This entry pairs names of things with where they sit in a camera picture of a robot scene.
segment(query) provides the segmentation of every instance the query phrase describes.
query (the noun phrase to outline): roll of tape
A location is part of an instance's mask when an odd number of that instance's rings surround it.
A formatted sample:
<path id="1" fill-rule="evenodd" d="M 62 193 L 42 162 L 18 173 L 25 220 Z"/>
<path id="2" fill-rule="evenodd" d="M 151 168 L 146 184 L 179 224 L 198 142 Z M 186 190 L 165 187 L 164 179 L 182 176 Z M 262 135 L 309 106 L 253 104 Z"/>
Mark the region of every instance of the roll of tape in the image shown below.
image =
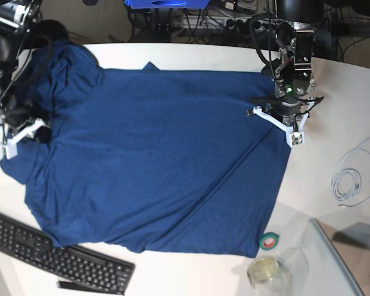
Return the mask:
<path id="1" fill-rule="evenodd" d="M 259 247 L 265 251 L 272 250 L 278 245 L 278 238 L 278 234 L 267 232 L 261 237 Z"/>

